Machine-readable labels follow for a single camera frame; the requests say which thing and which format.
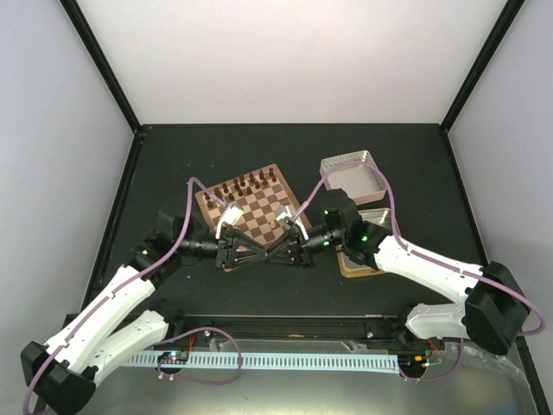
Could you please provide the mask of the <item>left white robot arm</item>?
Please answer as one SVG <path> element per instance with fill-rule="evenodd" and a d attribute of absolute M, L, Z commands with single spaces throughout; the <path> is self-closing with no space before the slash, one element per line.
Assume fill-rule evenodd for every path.
<path fill-rule="evenodd" d="M 185 257 L 211 258 L 231 270 L 259 259 L 264 246 L 235 226 L 244 213 L 235 202 L 219 217 L 214 232 L 189 212 L 160 214 L 111 282 L 58 334 L 45 343 L 30 342 L 21 352 L 27 391 L 22 410 L 29 412 L 31 395 L 58 414 L 76 414 L 97 387 L 134 354 L 150 346 L 175 345 L 202 332 L 186 330 L 181 310 L 168 301 L 152 303 L 133 322 L 124 319 L 183 266 Z"/>

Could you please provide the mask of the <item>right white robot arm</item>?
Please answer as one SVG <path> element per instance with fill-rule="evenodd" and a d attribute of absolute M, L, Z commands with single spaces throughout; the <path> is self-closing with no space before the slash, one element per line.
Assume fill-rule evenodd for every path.
<path fill-rule="evenodd" d="M 467 264 L 422 249 L 392 230 L 364 220 L 342 189 L 321 197 L 323 224 L 307 229 L 290 206 L 276 210 L 286 227 L 266 251 L 265 262 L 313 266 L 314 254 L 339 246 L 352 262 L 393 273 L 447 298 L 445 304 L 420 303 L 395 323 L 392 335 L 402 348 L 437 337 L 468 339 L 496 355 L 511 349 L 530 314 L 511 271 L 501 263 Z"/>

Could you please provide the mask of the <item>wooden chess board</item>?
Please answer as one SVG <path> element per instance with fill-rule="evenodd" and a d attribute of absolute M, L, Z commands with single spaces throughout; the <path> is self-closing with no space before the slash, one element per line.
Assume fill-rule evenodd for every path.
<path fill-rule="evenodd" d="M 270 168 L 274 169 L 276 182 L 272 182 L 270 179 Z M 258 176 L 259 170 L 264 172 L 264 176 L 268 181 L 267 186 L 262 185 L 262 180 L 260 180 Z M 255 182 L 250 183 L 250 173 L 253 173 L 255 182 L 260 183 L 260 189 L 255 189 Z M 279 167 L 274 163 L 242 175 L 245 176 L 245 186 L 240 186 L 244 193 L 242 197 L 238 196 L 238 190 L 233 187 L 233 179 L 238 178 L 240 175 L 216 183 L 208 189 L 213 193 L 214 188 L 219 188 L 220 194 L 225 197 L 227 203 L 233 202 L 229 201 L 229 194 L 232 193 L 235 197 L 235 202 L 237 202 L 244 211 L 244 214 L 235 227 L 240 232 L 245 233 L 268 247 L 283 235 L 285 231 L 285 227 L 276 221 L 275 211 L 280 206 L 291 206 L 296 211 L 300 207 L 300 202 L 297 200 L 296 195 L 287 183 Z M 226 183 L 229 189 L 228 194 L 224 193 L 222 183 Z M 246 189 L 248 187 L 251 187 L 251 195 L 246 194 Z M 270 228 L 270 222 L 272 220 L 276 222 L 275 229 Z"/>

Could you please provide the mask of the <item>left small circuit board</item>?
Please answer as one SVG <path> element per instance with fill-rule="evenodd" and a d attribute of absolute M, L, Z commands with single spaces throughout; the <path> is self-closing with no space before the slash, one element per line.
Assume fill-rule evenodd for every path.
<path fill-rule="evenodd" d="M 187 363 L 189 353 L 186 351 L 166 351 L 161 353 L 157 362 L 161 364 L 184 365 Z"/>

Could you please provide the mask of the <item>small circuit board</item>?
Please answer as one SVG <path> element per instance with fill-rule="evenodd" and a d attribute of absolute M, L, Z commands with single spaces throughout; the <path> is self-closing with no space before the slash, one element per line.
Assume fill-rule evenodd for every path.
<path fill-rule="evenodd" d="M 161 364 L 184 365 L 187 363 L 189 353 L 186 351 L 166 351 L 161 353 L 157 362 Z"/>
<path fill-rule="evenodd" d="M 430 367 L 443 362 L 443 358 L 425 356 L 425 355 L 399 355 L 397 358 L 398 365 L 401 368 L 415 369 L 419 367 Z"/>

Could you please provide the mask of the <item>right small circuit board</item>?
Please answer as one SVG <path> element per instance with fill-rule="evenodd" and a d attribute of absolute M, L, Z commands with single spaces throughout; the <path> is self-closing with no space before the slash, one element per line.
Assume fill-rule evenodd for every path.
<path fill-rule="evenodd" d="M 415 369 L 419 367 L 430 367 L 443 362 L 443 358 L 425 356 L 425 355 L 399 355 L 397 358 L 398 365 L 401 368 Z"/>

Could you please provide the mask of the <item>gold metal tin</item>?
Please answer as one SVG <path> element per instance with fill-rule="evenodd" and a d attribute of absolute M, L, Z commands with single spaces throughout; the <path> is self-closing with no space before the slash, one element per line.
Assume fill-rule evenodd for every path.
<path fill-rule="evenodd" d="M 369 246 L 374 241 L 379 242 L 383 237 L 391 235 L 391 223 L 397 223 L 396 220 L 391 218 L 391 209 L 389 207 L 360 210 L 359 215 L 364 222 L 370 222 L 376 227 L 383 228 L 383 231 L 380 231 L 375 238 L 369 233 L 366 237 L 366 242 L 363 242 L 364 246 Z M 336 247 L 336 253 L 340 273 L 344 278 L 368 278 L 383 274 L 379 269 L 353 262 L 342 251 L 341 246 Z"/>

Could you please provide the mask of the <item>black mounting rail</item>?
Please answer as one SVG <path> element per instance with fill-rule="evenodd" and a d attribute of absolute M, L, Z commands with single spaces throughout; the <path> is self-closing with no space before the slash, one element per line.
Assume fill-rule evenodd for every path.
<path fill-rule="evenodd" d="M 174 333 L 222 329 L 240 340 L 367 342 L 373 347 L 415 350 L 428 345 L 392 316 L 184 316 Z"/>

